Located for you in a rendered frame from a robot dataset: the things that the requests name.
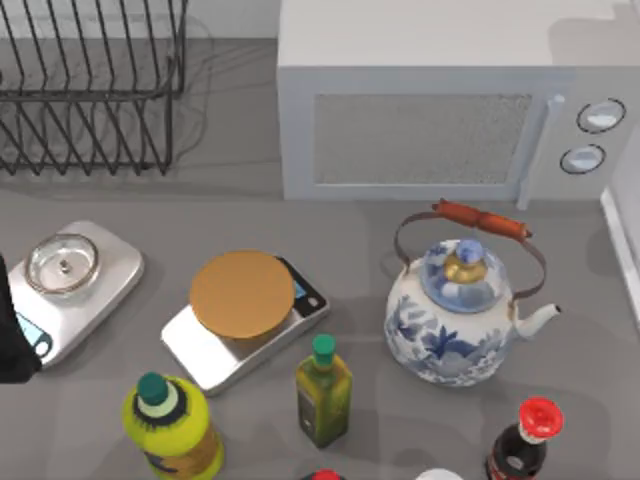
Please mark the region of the dark bottle with red cap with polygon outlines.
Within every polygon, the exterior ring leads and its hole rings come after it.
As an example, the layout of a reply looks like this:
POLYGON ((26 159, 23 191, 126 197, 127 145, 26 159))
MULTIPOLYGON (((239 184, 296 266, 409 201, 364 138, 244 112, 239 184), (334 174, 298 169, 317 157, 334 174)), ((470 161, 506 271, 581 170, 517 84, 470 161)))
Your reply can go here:
POLYGON ((542 396, 524 400, 517 421, 497 436, 485 459, 487 479, 536 480, 546 459, 546 442, 563 426, 563 413, 552 400, 542 396))

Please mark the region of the blue and white teapot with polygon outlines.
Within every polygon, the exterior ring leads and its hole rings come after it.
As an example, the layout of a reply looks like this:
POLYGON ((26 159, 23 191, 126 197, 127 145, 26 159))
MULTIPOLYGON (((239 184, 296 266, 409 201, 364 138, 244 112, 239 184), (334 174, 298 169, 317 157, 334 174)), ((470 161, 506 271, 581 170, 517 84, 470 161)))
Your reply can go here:
POLYGON ((480 240, 442 240, 419 258, 399 241, 403 269, 387 298, 384 334, 394 359, 423 380, 471 387, 488 380, 511 346, 532 338, 561 309, 548 304, 526 318, 519 303, 544 283, 513 290, 502 260, 480 240))

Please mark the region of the yellow-green bottle with green cap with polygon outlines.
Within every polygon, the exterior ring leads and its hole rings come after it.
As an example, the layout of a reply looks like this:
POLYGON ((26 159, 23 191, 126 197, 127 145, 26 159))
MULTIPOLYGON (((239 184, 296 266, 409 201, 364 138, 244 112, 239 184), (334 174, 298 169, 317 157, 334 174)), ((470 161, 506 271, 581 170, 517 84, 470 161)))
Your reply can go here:
POLYGON ((145 373, 127 394, 121 419, 161 480, 213 480, 223 466, 207 399, 188 380, 145 373))

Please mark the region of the glass lid with knob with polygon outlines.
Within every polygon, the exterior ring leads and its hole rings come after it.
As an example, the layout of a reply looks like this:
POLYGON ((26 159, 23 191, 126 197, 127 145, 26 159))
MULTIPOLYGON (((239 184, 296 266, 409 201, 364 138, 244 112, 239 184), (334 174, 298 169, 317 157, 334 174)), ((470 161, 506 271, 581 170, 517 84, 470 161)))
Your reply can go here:
POLYGON ((99 268, 99 250, 91 239, 62 232, 42 240, 30 251, 23 276, 39 294, 64 298, 88 288, 99 268))

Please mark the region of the round wooden coaster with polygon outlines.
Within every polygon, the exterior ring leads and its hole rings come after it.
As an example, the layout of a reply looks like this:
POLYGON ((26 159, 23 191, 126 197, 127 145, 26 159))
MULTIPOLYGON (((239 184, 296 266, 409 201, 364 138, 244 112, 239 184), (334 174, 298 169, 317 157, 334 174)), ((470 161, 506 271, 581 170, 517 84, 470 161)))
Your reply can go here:
POLYGON ((259 250, 236 250, 208 261, 193 277, 189 303, 212 333, 235 340, 264 335, 284 322, 295 299, 288 268, 259 250))

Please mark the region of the pale microwave oven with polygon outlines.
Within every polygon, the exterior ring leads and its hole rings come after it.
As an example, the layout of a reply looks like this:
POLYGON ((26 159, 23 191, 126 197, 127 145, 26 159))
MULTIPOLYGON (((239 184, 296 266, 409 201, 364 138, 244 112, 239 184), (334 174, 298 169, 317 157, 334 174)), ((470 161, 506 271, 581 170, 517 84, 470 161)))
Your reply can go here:
POLYGON ((289 199, 516 203, 561 94, 531 201, 591 200, 640 130, 640 0, 282 0, 277 90, 289 199), (607 98, 624 120, 582 132, 607 98))

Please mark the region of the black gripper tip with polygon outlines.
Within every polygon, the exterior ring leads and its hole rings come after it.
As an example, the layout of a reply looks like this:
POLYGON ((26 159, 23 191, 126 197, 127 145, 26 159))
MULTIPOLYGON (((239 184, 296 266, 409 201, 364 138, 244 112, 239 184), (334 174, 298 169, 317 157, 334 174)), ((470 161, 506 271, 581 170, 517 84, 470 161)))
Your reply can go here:
POLYGON ((19 326, 7 267, 0 253, 0 384, 24 384, 41 368, 40 358, 19 326))

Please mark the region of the olive oil bottle green cap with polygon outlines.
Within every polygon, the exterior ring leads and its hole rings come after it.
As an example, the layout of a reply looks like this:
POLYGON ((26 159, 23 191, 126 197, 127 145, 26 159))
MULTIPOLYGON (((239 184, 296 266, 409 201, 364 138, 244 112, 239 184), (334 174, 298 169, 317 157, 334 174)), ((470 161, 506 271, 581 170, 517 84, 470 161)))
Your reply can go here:
POLYGON ((332 335, 313 338, 312 354, 297 366, 295 381, 299 425, 317 448, 325 448, 348 430, 353 385, 332 335))

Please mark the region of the silver kitchen scale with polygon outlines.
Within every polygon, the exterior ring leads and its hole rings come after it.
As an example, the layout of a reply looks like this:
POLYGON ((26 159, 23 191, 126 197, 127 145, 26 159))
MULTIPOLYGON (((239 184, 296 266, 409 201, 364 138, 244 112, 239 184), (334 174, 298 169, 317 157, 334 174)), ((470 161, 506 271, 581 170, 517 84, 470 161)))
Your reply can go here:
POLYGON ((56 233, 62 232, 82 234, 99 250, 99 272, 88 288, 64 298, 33 290, 23 267, 36 245, 8 273, 18 323, 44 369, 59 363, 93 333, 131 293, 144 270, 139 250, 91 221, 72 222, 56 233))

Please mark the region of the round microwave knob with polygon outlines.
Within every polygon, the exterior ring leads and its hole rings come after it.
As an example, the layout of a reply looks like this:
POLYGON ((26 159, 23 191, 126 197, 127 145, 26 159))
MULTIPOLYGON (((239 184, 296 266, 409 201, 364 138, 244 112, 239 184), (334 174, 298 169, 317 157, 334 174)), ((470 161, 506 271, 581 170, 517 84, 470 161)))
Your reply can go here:
POLYGON ((567 150, 560 158, 560 168, 569 175, 584 175, 597 170, 606 160, 606 151, 596 144, 567 150))
POLYGON ((581 108, 576 117, 578 128, 585 133, 595 135, 614 129, 625 118, 627 109, 618 99, 589 103, 581 108))

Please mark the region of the silver scale with black panel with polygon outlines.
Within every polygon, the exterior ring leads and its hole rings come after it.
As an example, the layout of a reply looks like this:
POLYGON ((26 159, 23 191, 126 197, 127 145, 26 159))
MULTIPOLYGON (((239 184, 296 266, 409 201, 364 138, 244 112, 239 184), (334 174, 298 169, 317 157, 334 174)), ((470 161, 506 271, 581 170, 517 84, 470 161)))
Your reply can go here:
POLYGON ((249 340, 226 339, 203 326, 189 305, 161 330, 162 343, 205 395, 219 394, 328 315, 330 304, 321 291, 294 264, 277 259, 292 276, 295 297, 288 316, 272 332, 249 340))

